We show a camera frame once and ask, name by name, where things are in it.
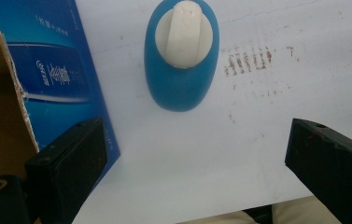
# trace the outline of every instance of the cardboard edge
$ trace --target cardboard edge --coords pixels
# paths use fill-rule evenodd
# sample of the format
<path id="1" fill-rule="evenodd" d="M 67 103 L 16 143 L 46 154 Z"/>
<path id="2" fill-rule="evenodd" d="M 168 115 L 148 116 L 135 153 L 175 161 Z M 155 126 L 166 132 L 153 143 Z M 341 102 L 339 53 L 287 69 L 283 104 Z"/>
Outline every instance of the cardboard edge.
<path id="1" fill-rule="evenodd" d="M 16 98 L 18 99 L 18 102 L 19 102 L 19 108 L 21 110 L 21 115 L 23 117 L 24 124 L 26 125 L 27 131 L 30 134 L 31 140 L 35 147 L 35 152 L 39 152 L 38 143 L 35 140 L 35 135 L 33 132 L 33 127 L 31 125 L 31 121 L 23 101 L 25 92 L 23 90 L 23 87 L 21 86 L 21 83 L 18 80 L 15 63 L 12 60 L 9 49 L 7 48 L 7 42 L 1 33 L 0 33 L 0 48 L 3 52 L 4 58 L 7 62 L 7 67 L 8 67 L 10 76 L 12 77 L 12 80 L 13 80 L 13 86 L 15 88 Z"/>

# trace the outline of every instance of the cardboard box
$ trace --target cardboard box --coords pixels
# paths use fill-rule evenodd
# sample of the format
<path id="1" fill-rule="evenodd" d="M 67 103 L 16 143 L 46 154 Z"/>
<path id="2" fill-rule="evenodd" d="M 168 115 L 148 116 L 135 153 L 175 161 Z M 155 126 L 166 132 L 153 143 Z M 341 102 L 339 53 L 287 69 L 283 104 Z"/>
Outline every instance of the cardboard box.
<path id="1" fill-rule="evenodd" d="M 0 175 L 69 127 L 105 120 L 108 165 L 120 155 L 73 0 L 0 1 Z"/>

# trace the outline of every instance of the white table surface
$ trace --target white table surface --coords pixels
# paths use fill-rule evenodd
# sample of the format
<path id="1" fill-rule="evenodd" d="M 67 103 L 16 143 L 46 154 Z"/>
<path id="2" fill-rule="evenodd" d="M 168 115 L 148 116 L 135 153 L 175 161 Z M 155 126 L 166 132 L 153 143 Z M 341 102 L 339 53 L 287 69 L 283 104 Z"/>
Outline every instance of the white table surface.
<path id="1" fill-rule="evenodd" d="M 158 107 L 145 79 L 160 2 L 77 0 L 121 157 L 75 223 L 177 223 L 311 195 L 284 164 L 290 125 L 309 119 L 352 138 L 352 1 L 207 0 L 217 71 L 185 113 Z"/>

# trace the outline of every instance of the brown stain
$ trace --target brown stain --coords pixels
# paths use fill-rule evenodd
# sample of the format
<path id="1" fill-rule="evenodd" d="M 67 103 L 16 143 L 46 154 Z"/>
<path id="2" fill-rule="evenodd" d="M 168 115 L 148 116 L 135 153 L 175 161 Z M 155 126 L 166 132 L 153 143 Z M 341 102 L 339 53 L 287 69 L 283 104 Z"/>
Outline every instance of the brown stain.
<path id="1" fill-rule="evenodd" d="M 228 69 L 228 66 L 224 66 L 225 67 L 225 74 L 226 76 L 228 77 L 229 76 L 229 69 Z"/>
<path id="2" fill-rule="evenodd" d="M 233 70 L 233 75 L 236 76 L 237 72 L 236 72 L 236 67 L 234 66 L 233 55 L 229 56 L 229 60 L 228 61 L 229 61 L 229 66 Z"/>
<path id="3" fill-rule="evenodd" d="M 221 52 L 229 53 L 228 64 L 224 66 L 226 77 L 231 74 L 233 74 L 233 76 L 237 76 L 238 74 L 244 74 L 247 72 L 251 73 L 262 69 L 267 69 L 268 64 L 271 64 L 273 61 L 273 54 L 266 46 L 264 48 L 258 48 L 258 50 L 252 48 L 251 51 L 245 51 L 243 53 L 239 52 L 239 47 L 222 49 Z"/>
<path id="4" fill-rule="evenodd" d="M 257 54 L 255 54 L 254 48 L 252 49 L 252 52 L 253 52 L 252 59 L 254 61 L 255 69 L 260 70 L 260 68 L 258 67 Z"/>
<path id="5" fill-rule="evenodd" d="M 272 53 L 269 51 L 268 47 L 266 47 L 266 58 L 268 58 L 269 63 L 272 63 Z"/>
<path id="6" fill-rule="evenodd" d="M 263 60 L 263 53 L 262 53 L 262 52 L 260 53 L 260 60 L 262 61 L 262 67 L 261 67 L 261 69 L 266 69 L 265 60 Z"/>
<path id="7" fill-rule="evenodd" d="M 289 49 L 289 51 L 291 52 L 291 57 L 294 54 L 294 47 L 288 46 L 287 49 Z"/>
<path id="8" fill-rule="evenodd" d="M 240 59 L 240 53 L 237 53 L 235 55 L 236 55 L 237 65 L 239 65 L 239 68 L 240 68 L 240 73 L 244 74 L 245 73 L 245 69 L 243 68 L 242 60 Z"/>
<path id="9" fill-rule="evenodd" d="M 247 53 L 244 53 L 244 60 L 245 60 L 245 64 L 248 68 L 248 72 L 251 72 L 251 66 L 249 65 L 249 62 L 248 62 L 248 56 L 247 56 Z"/>

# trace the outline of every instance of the blue box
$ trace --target blue box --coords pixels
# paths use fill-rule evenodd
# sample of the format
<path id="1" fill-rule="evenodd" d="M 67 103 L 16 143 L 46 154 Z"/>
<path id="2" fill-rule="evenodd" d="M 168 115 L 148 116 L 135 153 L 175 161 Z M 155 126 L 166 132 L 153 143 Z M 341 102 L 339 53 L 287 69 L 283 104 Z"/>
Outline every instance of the blue box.
<path id="1" fill-rule="evenodd" d="M 102 117 L 106 173 L 120 150 L 74 0 L 0 0 L 0 35 L 36 149 L 82 120 Z"/>

